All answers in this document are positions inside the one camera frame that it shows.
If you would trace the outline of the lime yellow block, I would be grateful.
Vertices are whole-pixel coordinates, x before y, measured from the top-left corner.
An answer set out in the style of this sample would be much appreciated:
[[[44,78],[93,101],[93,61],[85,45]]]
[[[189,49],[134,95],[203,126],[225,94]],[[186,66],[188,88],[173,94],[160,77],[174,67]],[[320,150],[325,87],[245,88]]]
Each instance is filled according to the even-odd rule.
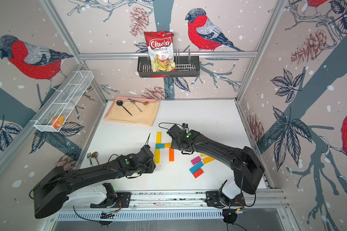
[[[155,149],[155,154],[154,154],[154,163],[159,164],[160,163],[160,149]]]

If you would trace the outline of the orange block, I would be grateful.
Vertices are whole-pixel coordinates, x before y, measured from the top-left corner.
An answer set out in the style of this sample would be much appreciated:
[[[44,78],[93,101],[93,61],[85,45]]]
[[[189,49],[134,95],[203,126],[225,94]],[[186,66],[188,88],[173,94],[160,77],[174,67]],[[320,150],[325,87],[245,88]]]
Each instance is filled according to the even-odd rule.
[[[174,162],[174,149],[169,149],[169,161]]]

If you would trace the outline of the small teal block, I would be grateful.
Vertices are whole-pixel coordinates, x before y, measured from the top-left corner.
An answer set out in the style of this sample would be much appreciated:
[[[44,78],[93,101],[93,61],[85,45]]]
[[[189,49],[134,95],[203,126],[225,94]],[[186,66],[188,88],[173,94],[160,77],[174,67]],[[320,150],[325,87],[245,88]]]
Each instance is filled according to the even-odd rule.
[[[156,143],[155,148],[156,149],[164,149],[165,148],[165,144],[164,143]]]

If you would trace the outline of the amber long block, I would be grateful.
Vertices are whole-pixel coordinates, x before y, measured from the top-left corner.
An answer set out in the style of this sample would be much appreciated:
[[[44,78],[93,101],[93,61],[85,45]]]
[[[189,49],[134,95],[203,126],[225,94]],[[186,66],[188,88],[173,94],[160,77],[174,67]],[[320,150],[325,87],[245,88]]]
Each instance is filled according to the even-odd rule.
[[[212,162],[212,161],[214,161],[214,160],[215,160],[215,159],[212,158],[212,157],[206,157],[206,158],[204,158],[202,161],[203,161],[204,164],[208,164],[208,163],[210,163],[210,162]]]

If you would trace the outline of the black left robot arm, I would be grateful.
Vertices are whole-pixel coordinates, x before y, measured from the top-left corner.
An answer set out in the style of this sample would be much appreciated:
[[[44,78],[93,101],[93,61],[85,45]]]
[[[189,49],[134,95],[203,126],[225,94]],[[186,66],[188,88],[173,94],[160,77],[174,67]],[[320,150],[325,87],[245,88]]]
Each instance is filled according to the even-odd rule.
[[[48,217],[59,211],[72,192],[106,180],[150,174],[155,169],[154,154],[144,145],[136,154],[118,156],[98,166],[64,170],[53,168],[33,189],[34,217]]]

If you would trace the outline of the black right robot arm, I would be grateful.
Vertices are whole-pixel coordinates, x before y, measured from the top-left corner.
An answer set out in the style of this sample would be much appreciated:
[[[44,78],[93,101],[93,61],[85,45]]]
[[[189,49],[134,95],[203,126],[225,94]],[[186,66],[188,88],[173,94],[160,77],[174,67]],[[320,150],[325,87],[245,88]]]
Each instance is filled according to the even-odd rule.
[[[172,139],[171,148],[182,154],[194,152],[212,157],[233,170],[234,182],[247,194],[255,194],[265,168],[252,148],[235,148],[213,141],[195,130],[185,131],[173,125],[167,134]]]

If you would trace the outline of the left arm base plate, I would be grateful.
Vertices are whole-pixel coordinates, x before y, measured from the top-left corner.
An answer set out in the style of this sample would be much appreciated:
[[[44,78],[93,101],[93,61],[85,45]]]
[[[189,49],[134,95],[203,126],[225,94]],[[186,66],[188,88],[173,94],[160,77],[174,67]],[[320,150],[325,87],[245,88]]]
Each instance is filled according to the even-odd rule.
[[[116,192],[115,195],[107,193],[106,198],[99,205],[101,208],[128,208],[131,195],[131,192]]]

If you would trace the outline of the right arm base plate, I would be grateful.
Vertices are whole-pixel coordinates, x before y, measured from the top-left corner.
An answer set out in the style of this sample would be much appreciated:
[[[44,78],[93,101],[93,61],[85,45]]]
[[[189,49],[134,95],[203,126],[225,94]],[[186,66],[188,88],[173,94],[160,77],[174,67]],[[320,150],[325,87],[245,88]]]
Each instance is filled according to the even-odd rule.
[[[243,194],[237,195],[233,199],[229,199],[219,191],[206,191],[205,203],[208,207],[222,209],[225,207],[244,207]]]

